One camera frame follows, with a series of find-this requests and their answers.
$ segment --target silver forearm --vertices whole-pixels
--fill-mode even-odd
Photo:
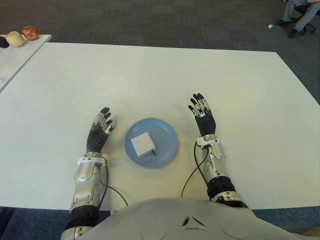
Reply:
[[[100,167],[104,159],[100,153],[88,152],[78,161],[74,174],[75,191],[70,210],[85,205],[98,206],[100,202]]]
[[[199,137],[196,141],[198,146],[207,149],[202,152],[205,158],[202,169],[210,199],[231,207],[246,207],[227,174],[222,141],[214,134]]]
[[[61,240],[76,240],[92,229],[98,220],[101,166],[106,161],[98,152],[87,152],[77,163],[79,168],[74,174],[75,191]]]
[[[203,163],[203,173],[206,181],[209,182],[211,179],[221,176],[228,177],[222,141],[213,134],[204,136],[203,140],[197,140],[197,144],[203,144],[202,146],[208,150],[208,154],[207,151],[202,151],[203,158],[207,155]]]

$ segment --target wire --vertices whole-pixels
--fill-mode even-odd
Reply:
[[[204,182],[205,182],[205,185],[208,187],[207,180],[206,180],[204,174],[202,173],[201,169],[199,168],[200,165],[198,164],[197,157],[196,157],[196,146],[197,146],[197,141],[195,141],[195,143],[194,143],[194,148],[193,148],[194,161],[195,161],[195,164],[196,164],[196,166],[197,166],[197,169],[199,169],[199,172],[201,173],[201,176],[202,176],[202,178],[203,178],[203,180],[204,180]],[[209,150],[208,150],[207,148],[206,148],[206,151],[207,151],[207,152],[206,152],[206,155],[205,155],[204,159],[207,158],[208,153],[209,153]]]
[[[121,197],[121,198],[123,199],[123,201],[125,202],[125,205],[128,206],[128,203],[127,203],[125,197],[124,197],[119,191],[117,191],[116,189],[114,189],[114,188],[111,187],[111,186],[108,186],[108,188],[109,188],[109,189],[112,189],[112,190],[115,191],[117,194],[119,194],[120,197]]]
[[[188,179],[186,180],[186,182],[185,182],[185,184],[184,184],[184,186],[183,186],[183,188],[182,188],[182,191],[181,191],[181,197],[182,197],[183,194],[184,194],[184,190],[185,190],[185,187],[186,187],[187,183],[189,182],[189,180],[190,180],[190,178],[192,177],[192,175],[197,171],[197,169],[199,169],[200,173],[202,174],[202,171],[201,171],[201,169],[200,169],[200,166],[205,162],[205,160],[206,160],[206,158],[207,158],[207,156],[208,156],[209,150],[206,148],[205,157],[204,157],[203,161],[202,161],[199,165],[198,165],[198,161],[197,161],[197,159],[196,159],[196,154],[195,154],[195,152],[196,152],[196,145],[194,146],[194,151],[193,151],[193,152],[194,152],[194,159],[195,159],[195,162],[196,162],[197,167],[193,170],[193,172],[190,174],[190,176],[189,176]]]
[[[101,157],[102,159],[105,160],[105,177],[106,177],[106,181],[105,181],[105,188],[104,188],[104,192],[102,194],[102,197],[101,197],[101,200],[100,200],[100,203],[98,205],[98,211],[100,210],[100,207],[101,207],[101,204],[106,196],[106,193],[107,193],[107,188],[108,188],[108,183],[109,183],[109,171],[108,171],[108,165],[107,165],[107,159],[105,159],[103,156]]]

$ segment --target small white cube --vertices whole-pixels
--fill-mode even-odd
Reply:
[[[142,158],[156,150],[156,146],[147,132],[132,138],[131,142],[138,158]]]

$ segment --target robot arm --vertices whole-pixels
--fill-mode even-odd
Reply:
[[[108,172],[101,150],[117,125],[116,120],[108,120],[111,115],[109,110],[105,107],[95,117],[87,138],[86,154],[77,161],[79,167],[74,174],[75,191],[61,240],[75,240],[98,223],[98,212],[107,190],[106,187],[101,197],[101,167]]]
[[[202,171],[206,179],[207,194],[210,200],[230,207],[247,208],[241,195],[236,192],[234,185],[227,174],[225,166],[225,154],[222,148],[222,141],[215,136],[216,122],[206,99],[200,94],[193,94],[189,105],[193,112],[195,121],[199,127],[201,137],[196,143],[203,150],[203,157],[207,156]]]

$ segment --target onion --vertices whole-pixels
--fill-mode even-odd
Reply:
[[[17,31],[9,32],[5,36],[5,38],[10,45],[16,48],[21,47],[23,44],[25,44],[24,38]]]

